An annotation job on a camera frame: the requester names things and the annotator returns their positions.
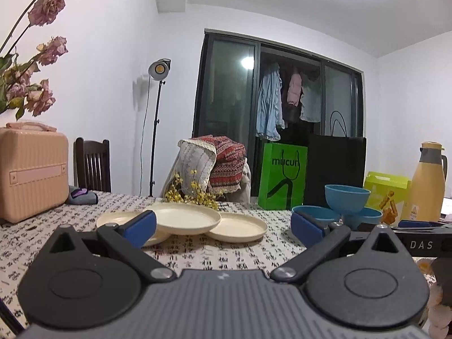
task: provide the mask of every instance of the yellow thermos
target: yellow thermos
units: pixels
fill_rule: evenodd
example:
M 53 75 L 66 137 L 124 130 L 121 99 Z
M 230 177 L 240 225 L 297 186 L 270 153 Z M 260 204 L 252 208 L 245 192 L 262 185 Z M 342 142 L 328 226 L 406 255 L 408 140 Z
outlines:
M 422 143 L 421 158 L 414 172 L 402 219 L 438 221 L 446 188 L 447 158 L 439 143 Z

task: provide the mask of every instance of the black shopping bag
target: black shopping bag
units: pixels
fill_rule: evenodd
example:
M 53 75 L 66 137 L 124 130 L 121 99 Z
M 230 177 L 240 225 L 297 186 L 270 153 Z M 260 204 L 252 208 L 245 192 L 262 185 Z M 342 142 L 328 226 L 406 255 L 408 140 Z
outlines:
M 325 185 L 362 187 L 366 138 L 321 136 L 309 138 L 304 205 L 328 207 Z

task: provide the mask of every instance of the metal screw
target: metal screw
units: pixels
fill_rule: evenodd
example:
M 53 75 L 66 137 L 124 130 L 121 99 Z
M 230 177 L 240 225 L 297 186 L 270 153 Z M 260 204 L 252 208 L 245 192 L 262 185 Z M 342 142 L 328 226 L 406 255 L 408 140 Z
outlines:
M 288 279 L 297 275 L 297 272 L 289 267 L 279 267 L 275 269 L 275 275 L 279 279 Z
M 173 271 L 168 268 L 157 268 L 151 271 L 151 277 L 158 280 L 169 279 L 173 276 Z

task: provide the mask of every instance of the blue cup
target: blue cup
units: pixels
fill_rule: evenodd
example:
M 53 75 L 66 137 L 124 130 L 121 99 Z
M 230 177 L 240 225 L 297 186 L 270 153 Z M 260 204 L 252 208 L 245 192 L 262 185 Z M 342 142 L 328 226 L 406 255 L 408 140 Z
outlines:
M 325 199 L 339 214 L 360 212 L 369 199 L 370 191 L 347 185 L 325 185 Z
M 364 208 L 356 214 L 342 215 L 342 222 L 355 231 L 361 223 L 379 224 L 382 212 L 372 208 Z

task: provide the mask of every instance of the green shopping bag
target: green shopping bag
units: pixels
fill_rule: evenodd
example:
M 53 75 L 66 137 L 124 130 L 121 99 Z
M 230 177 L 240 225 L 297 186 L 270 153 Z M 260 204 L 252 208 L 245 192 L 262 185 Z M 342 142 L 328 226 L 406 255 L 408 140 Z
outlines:
M 308 148 L 280 143 L 264 147 L 258 204 L 266 210 L 302 205 Z

